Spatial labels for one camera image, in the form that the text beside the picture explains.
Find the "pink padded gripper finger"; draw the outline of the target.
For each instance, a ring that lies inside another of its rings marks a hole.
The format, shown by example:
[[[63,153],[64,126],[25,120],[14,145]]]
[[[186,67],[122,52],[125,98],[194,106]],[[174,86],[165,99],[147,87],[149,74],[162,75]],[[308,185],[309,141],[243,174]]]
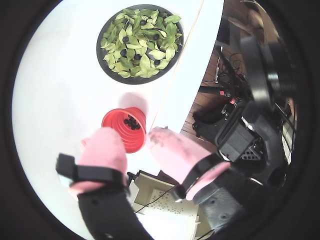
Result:
[[[176,201],[192,201],[217,232],[245,219],[243,177],[217,152],[170,129],[155,127],[148,133],[148,148],[161,170],[177,181]]]
[[[120,135],[101,127],[82,141],[79,160],[60,153],[55,170],[77,199],[82,219],[96,240],[150,240],[129,203],[128,161]]]

